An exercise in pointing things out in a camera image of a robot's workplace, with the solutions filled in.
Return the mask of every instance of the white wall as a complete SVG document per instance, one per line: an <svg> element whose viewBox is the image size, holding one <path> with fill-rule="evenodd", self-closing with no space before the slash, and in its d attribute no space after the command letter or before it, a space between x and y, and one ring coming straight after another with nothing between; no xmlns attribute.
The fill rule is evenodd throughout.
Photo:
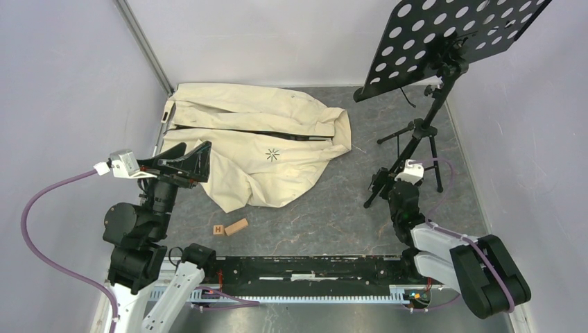
<svg viewBox="0 0 588 333"><path fill-rule="evenodd" d="M396 0L129 0L172 85L362 85Z"/></svg>
<svg viewBox="0 0 588 333"><path fill-rule="evenodd" d="M532 289L533 332L588 325L586 17L588 2L554 1L450 100L487 220Z"/></svg>
<svg viewBox="0 0 588 333"><path fill-rule="evenodd" d="M26 201L120 148L150 155L165 95L108 0L0 1L0 331L87 332L99 292L30 253ZM50 258L104 280L104 213L136 202L135 182L92 176L33 207L33 241Z"/></svg>

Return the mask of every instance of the hole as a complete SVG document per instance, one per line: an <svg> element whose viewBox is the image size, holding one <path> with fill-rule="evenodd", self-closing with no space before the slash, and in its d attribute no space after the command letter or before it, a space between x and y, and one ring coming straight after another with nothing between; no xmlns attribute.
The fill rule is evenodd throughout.
<svg viewBox="0 0 588 333"><path fill-rule="evenodd" d="M488 17L486 17L486 19L484 20L484 22L482 22L482 24L488 24L490 23L492 20L494 19L494 14L490 14Z"/></svg>
<svg viewBox="0 0 588 333"><path fill-rule="evenodd" d="M525 4L520 7L519 12L522 12L523 10L529 8L529 6L531 6L531 3L532 1L525 2Z"/></svg>
<svg viewBox="0 0 588 333"><path fill-rule="evenodd" d="M459 19L460 17L462 17L463 15L465 15L465 13L467 12L467 10L469 9L469 7L465 6L464 8L461 8L458 13L456 14L456 19Z"/></svg>
<svg viewBox="0 0 588 333"><path fill-rule="evenodd" d="M398 10L398 17L405 17L408 12L410 12L412 6L410 4L402 6L400 10Z"/></svg>
<svg viewBox="0 0 588 333"><path fill-rule="evenodd" d="M488 7L488 5L490 5L490 0L485 0L485 1L480 2L478 7L476 8L476 12L481 12L482 10L486 9L486 7Z"/></svg>
<svg viewBox="0 0 588 333"><path fill-rule="evenodd" d="M427 10L427 9L429 9L429 8L433 7L433 5L435 4L435 1L437 1L437 0L426 0L426 1L423 3L423 9L424 9L424 10Z"/></svg>
<svg viewBox="0 0 588 333"><path fill-rule="evenodd" d="M474 24L476 24L476 21L470 21L468 24L466 24L466 25L463 27L463 30L464 30L464 31L468 31L469 29L471 29L471 28L472 28L472 26L474 26Z"/></svg>
<svg viewBox="0 0 588 333"><path fill-rule="evenodd" d="M376 71L383 71L385 68L386 64L382 62L380 65L376 66Z"/></svg>
<svg viewBox="0 0 588 333"><path fill-rule="evenodd" d="M394 51L394 47L388 46L384 49L384 51L382 51L382 55L387 56L388 54L392 53L392 51Z"/></svg>
<svg viewBox="0 0 588 333"><path fill-rule="evenodd" d="M523 19L521 20L521 23L527 22L532 16L533 16L532 13L527 14L527 16L523 17Z"/></svg>
<svg viewBox="0 0 588 333"><path fill-rule="evenodd" d="M399 26L397 26L392 31L390 31L390 34L388 35L388 37L394 38L394 37L400 35L400 31L402 31L402 28L400 28Z"/></svg>
<svg viewBox="0 0 588 333"><path fill-rule="evenodd" d="M417 23L413 24L413 31L418 31L422 28L423 25L424 21L422 19L420 21L417 21Z"/></svg>
<svg viewBox="0 0 588 333"><path fill-rule="evenodd" d="M500 15L500 17L502 17L502 18L507 17L508 15L510 15L510 13L512 13L513 10L514 10L513 8L507 9L505 12L502 13L502 15Z"/></svg>
<svg viewBox="0 0 588 333"><path fill-rule="evenodd" d="M433 40L433 38L435 38L435 34L429 33L429 35L424 38L424 43L426 44L426 43L430 42L431 40Z"/></svg>
<svg viewBox="0 0 588 333"><path fill-rule="evenodd" d="M440 24L441 22L443 22L445 20L445 17L447 17L447 14L442 13L441 15L437 16L437 18L435 19L435 21L433 21L433 23L436 24Z"/></svg>
<svg viewBox="0 0 588 333"><path fill-rule="evenodd" d="M409 40L408 42L404 43L404 46L402 48L405 50L408 50L409 48L413 47L414 44L415 44L414 40Z"/></svg>
<svg viewBox="0 0 588 333"><path fill-rule="evenodd" d="M395 64L397 66L404 64L404 62L406 61L406 57L400 57L398 58L398 60L396 60Z"/></svg>
<svg viewBox="0 0 588 333"><path fill-rule="evenodd" d="M417 55L415 55L415 59L420 59L422 57L424 57L426 51L420 51L419 53L417 53Z"/></svg>
<svg viewBox="0 0 588 333"><path fill-rule="evenodd" d="M455 30L456 30L456 27L452 26L451 28L447 29L443 35L445 37L449 37Z"/></svg>

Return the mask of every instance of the printed logo on bag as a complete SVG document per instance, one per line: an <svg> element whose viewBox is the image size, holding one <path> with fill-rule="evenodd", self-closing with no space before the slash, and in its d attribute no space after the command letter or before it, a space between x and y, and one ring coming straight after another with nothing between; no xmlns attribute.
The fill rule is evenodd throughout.
<svg viewBox="0 0 588 333"><path fill-rule="evenodd" d="M266 158L266 160L270 160L271 162L274 162L274 160L277 161L277 157L279 156L279 151L277 149L268 149L268 152L266 153L266 155L268 156L268 158Z"/></svg>

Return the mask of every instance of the wooden block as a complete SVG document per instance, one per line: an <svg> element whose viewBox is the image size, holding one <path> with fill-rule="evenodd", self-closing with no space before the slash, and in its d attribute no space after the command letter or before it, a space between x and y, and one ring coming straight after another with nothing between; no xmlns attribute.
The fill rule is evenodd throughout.
<svg viewBox="0 0 588 333"><path fill-rule="evenodd" d="M222 224L219 225L215 225L212 229L212 234L219 234L219 235L224 235L225 234L225 227Z"/></svg>
<svg viewBox="0 0 588 333"><path fill-rule="evenodd" d="M246 219L241 219L241 220L229 225L228 227L226 227L225 232L226 232L227 236L230 236L248 225L249 225L249 223L247 223Z"/></svg>

